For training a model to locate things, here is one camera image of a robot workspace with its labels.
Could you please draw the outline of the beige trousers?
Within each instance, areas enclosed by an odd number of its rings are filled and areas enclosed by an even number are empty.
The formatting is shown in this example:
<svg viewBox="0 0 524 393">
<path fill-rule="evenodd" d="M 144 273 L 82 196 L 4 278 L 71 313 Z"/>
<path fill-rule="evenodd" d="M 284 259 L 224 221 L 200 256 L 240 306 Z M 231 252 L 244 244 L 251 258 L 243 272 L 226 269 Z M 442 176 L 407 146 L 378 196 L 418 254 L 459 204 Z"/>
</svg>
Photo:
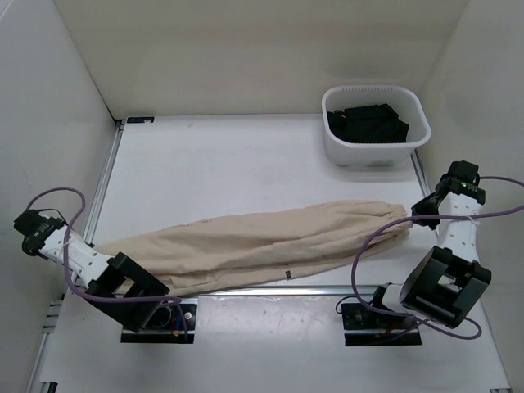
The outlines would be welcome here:
<svg viewBox="0 0 524 393">
<path fill-rule="evenodd" d="M 229 215 L 97 245 L 121 252 L 159 278 L 173 296 L 187 296 L 297 279 L 351 264 L 369 236 L 365 255 L 390 250 L 411 229 L 400 204 L 342 200 L 269 213 Z"/>
</svg>

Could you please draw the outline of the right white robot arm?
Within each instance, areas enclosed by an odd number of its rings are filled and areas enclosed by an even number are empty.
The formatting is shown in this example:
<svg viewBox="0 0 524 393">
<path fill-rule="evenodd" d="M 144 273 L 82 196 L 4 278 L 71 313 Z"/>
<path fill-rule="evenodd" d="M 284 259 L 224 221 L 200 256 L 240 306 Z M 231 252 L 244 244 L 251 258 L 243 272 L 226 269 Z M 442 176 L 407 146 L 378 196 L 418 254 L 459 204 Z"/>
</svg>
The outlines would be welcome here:
<svg viewBox="0 0 524 393">
<path fill-rule="evenodd" d="M 397 314 L 423 315 L 456 328 L 491 281 L 476 249 L 477 225 L 468 217 L 481 212 L 486 192 L 478 187 L 478 166 L 451 163 L 435 191 L 412 206 L 415 223 L 438 232 L 438 239 L 402 286 L 386 284 L 374 293 L 368 319 L 384 328 Z"/>
</svg>

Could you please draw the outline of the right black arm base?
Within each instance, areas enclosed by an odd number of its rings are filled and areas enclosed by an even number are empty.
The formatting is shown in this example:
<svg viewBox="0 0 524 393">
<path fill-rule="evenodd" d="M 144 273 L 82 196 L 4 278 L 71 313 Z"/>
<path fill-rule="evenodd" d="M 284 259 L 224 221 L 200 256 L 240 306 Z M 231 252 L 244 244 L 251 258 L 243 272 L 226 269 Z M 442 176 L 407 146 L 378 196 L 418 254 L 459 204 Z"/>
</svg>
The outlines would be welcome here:
<svg viewBox="0 0 524 393">
<path fill-rule="evenodd" d="M 418 325 L 410 318 L 379 314 L 360 303 L 337 306 L 346 347 L 420 346 Z"/>
</svg>

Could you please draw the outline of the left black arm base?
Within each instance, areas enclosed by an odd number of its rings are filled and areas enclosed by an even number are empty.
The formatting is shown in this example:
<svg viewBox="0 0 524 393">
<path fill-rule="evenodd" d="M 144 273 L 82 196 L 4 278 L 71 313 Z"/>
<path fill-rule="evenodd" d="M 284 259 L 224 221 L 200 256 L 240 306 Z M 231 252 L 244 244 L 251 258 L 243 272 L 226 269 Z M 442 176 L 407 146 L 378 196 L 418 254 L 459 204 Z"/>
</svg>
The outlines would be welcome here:
<svg viewBox="0 0 524 393">
<path fill-rule="evenodd" d="M 156 311 L 140 332 L 122 329 L 120 342 L 127 344 L 191 345 L 195 339 L 198 299 L 184 299 L 179 306 Z"/>
</svg>

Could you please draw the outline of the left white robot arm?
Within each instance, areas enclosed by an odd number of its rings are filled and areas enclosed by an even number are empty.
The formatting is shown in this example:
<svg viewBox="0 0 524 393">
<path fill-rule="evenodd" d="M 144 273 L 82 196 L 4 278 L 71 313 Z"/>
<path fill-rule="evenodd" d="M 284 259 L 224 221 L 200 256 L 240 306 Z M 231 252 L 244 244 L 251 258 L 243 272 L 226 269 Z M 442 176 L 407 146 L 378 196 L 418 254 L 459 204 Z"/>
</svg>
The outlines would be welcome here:
<svg viewBox="0 0 524 393">
<path fill-rule="evenodd" d="M 128 280 L 132 285 L 125 292 L 125 299 L 168 294 L 165 284 L 125 254 L 103 255 L 78 233 L 66 234 L 63 219 L 27 210 L 14 220 L 14 229 L 23 236 L 22 251 L 28 255 L 58 264 L 68 255 L 68 269 L 77 274 L 90 296 L 114 300 L 116 292 Z"/>
</svg>

